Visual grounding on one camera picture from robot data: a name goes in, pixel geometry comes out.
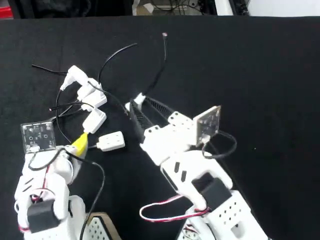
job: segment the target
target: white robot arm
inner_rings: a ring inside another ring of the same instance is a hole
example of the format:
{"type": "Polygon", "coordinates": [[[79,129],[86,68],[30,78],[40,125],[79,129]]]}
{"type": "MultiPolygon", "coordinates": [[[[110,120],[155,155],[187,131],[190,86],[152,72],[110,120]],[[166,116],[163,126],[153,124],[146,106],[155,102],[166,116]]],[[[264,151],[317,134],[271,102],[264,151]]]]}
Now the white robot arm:
{"type": "MultiPolygon", "coordinates": [[[[86,136],[79,138],[82,146],[76,141],[73,145],[25,154],[14,194],[18,225],[25,240],[80,239],[85,204],[79,196],[69,196],[68,185],[77,177],[81,162],[66,151],[84,158],[86,136]]],[[[83,239],[88,239],[87,231],[83,239]]]]}
{"type": "MultiPolygon", "coordinates": [[[[144,129],[140,146],[151,160],[160,166],[161,172],[177,194],[193,203],[184,215],[192,217],[186,220],[177,239],[268,240],[240,192],[232,190],[233,182],[229,175],[215,159],[206,158],[211,154],[201,150],[189,150],[191,146],[208,143],[211,136],[218,133],[221,107],[214,106],[190,119],[170,108],[168,114],[168,110],[164,110],[164,104],[161,105],[152,98],[145,99],[159,110],[162,117],[167,117],[169,124],[164,127],[153,125],[142,113],[142,104],[132,100],[131,119],[136,125],[140,124],[140,132],[144,129]],[[197,189],[195,181],[208,175],[211,178],[210,184],[204,189],[197,189]]],[[[146,217],[144,219],[160,222],[146,217]]]]}

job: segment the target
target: black tablecloth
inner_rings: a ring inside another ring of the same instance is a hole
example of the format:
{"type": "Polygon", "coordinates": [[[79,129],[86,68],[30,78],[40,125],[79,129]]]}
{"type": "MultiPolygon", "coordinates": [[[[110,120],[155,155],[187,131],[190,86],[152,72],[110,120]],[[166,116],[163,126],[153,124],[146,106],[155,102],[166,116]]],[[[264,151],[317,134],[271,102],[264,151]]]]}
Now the black tablecloth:
{"type": "MultiPolygon", "coordinates": [[[[238,140],[225,160],[265,232],[275,240],[317,239],[319,227],[320,18],[106,17],[0,21],[1,187],[0,235],[22,239],[14,192],[24,163],[20,124],[51,117],[63,78],[31,64],[66,71],[77,65],[96,78],[104,59],[128,44],[103,72],[103,88],[125,103],[146,87],[163,56],[168,64],[150,96],[193,117],[222,105],[220,127],[238,140]]],[[[72,101],[76,84],[63,92],[72,101]]],[[[87,158],[106,171],[95,211],[107,212],[123,240],[168,239],[181,222],[150,223],[139,208],[175,194],[139,147],[130,120],[112,99],[108,120],[95,135],[121,130],[126,147],[92,150],[87,158]]],[[[86,114],[65,119],[68,136],[82,132],[86,114]]],[[[66,144],[56,132],[56,142],[66,144]]],[[[97,169],[83,165],[70,187],[86,207],[100,185],[97,169]]],[[[147,212],[182,214],[181,200],[147,212]]]]}

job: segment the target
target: circuit board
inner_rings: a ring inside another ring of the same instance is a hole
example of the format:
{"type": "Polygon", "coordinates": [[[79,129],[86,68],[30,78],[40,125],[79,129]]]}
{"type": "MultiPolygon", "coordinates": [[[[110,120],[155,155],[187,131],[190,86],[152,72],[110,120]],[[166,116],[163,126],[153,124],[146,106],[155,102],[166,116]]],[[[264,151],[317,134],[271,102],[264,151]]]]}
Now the circuit board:
{"type": "Polygon", "coordinates": [[[23,123],[20,126],[24,152],[26,154],[56,148],[55,132],[52,121],[23,123]]]}
{"type": "Polygon", "coordinates": [[[221,106],[213,106],[207,111],[193,118],[196,127],[197,146],[202,139],[212,137],[218,133],[220,122],[221,106]]]}

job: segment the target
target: yellow connector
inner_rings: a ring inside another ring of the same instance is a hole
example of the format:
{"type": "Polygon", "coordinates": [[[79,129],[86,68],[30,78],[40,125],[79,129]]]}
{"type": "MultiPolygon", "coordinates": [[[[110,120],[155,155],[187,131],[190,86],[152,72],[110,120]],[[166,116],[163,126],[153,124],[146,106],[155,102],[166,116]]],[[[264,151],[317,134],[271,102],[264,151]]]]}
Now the yellow connector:
{"type": "Polygon", "coordinates": [[[83,133],[77,140],[72,143],[76,147],[76,156],[80,157],[88,147],[88,134],[83,133]]]}

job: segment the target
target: electrical plug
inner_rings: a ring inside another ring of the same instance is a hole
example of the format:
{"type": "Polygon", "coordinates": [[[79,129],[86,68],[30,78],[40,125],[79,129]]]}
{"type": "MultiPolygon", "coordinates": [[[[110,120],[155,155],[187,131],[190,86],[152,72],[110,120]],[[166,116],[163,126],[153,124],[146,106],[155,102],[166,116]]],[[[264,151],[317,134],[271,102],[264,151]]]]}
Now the electrical plug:
{"type": "Polygon", "coordinates": [[[94,134],[107,119],[106,114],[99,110],[98,108],[94,108],[89,116],[82,123],[83,132],[94,134]]]}
{"type": "Polygon", "coordinates": [[[78,68],[76,65],[73,65],[69,68],[68,73],[66,74],[63,84],[60,87],[61,91],[64,91],[66,87],[71,85],[73,82],[78,82],[80,85],[88,84],[87,74],[78,68]]]}
{"type": "MultiPolygon", "coordinates": [[[[83,103],[90,104],[91,106],[94,106],[95,108],[99,108],[103,104],[107,102],[106,95],[97,89],[94,90],[94,92],[90,93],[88,96],[86,96],[84,99],[82,99],[83,103]]],[[[87,104],[81,105],[81,108],[83,110],[87,110],[88,112],[92,111],[92,107],[90,107],[87,104]]]]}
{"type": "Polygon", "coordinates": [[[99,137],[96,148],[103,152],[120,149],[126,146],[124,135],[121,131],[116,131],[99,137]]]}
{"type": "Polygon", "coordinates": [[[96,86],[97,88],[101,88],[101,84],[99,84],[95,79],[88,78],[86,81],[86,84],[84,84],[82,87],[79,88],[79,90],[76,92],[78,94],[77,99],[79,101],[82,101],[85,97],[93,93],[96,89],[91,86],[88,82],[96,86]]]}

